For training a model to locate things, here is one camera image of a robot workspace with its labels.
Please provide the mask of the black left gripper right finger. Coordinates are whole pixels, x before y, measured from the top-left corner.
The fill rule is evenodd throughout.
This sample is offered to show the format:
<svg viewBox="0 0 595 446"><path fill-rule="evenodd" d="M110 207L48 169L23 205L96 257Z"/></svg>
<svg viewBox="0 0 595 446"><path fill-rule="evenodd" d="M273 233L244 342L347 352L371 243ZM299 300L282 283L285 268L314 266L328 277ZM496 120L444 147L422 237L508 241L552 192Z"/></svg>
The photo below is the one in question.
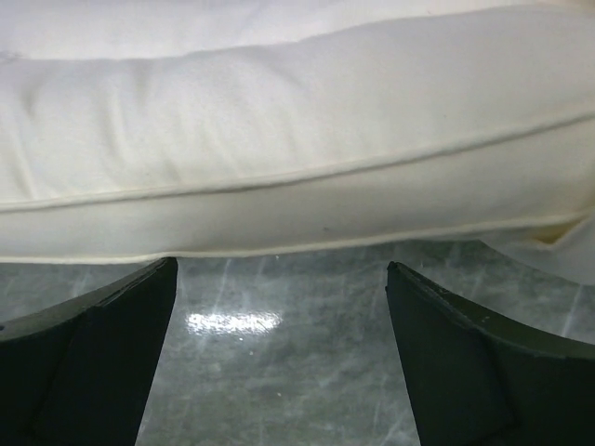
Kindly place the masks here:
<svg viewBox="0 0 595 446"><path fill-rule="evenodd" d="M402 263L386 294L423 445L591 445L594 346L512 320Z"/></svg>

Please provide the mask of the cream rectangular pillow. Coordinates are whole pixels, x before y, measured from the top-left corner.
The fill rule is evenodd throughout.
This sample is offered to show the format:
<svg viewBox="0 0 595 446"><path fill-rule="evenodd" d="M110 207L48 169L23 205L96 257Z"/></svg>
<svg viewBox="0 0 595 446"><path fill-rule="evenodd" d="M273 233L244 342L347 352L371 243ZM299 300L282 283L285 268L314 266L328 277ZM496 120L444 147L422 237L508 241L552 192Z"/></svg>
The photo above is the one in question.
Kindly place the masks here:
<svg viewBox="0 0 595 446"><path fill-rule="evenodd" d="M594 5L5 1L1 257L509 234L594 209Z"/></svg>

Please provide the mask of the cream satin pillowcase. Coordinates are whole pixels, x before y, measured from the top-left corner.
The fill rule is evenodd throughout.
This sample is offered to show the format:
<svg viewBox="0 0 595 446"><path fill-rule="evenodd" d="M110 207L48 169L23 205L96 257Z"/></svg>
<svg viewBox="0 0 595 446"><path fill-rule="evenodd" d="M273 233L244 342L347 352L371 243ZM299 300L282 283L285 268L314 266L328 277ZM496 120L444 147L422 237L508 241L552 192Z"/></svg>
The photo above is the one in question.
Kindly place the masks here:
<svg viewBox="0 0 595 446"><path fill-rule="evenodd" d="M594 215L544 228L501 231L483 242L532 268L594 284Z"/></svg>

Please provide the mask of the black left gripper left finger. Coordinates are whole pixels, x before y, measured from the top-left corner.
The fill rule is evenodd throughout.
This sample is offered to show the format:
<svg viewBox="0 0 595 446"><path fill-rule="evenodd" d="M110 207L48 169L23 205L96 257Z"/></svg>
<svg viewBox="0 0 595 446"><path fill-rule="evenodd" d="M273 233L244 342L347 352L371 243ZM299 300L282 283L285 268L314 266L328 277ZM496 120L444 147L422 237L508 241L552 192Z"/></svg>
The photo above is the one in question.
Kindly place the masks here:
<svg viewBox="0 0 595 446"><path fill-rule="evenodd" d="M135 444L177 281L168 257L2 323L2 444Z"/></svg>

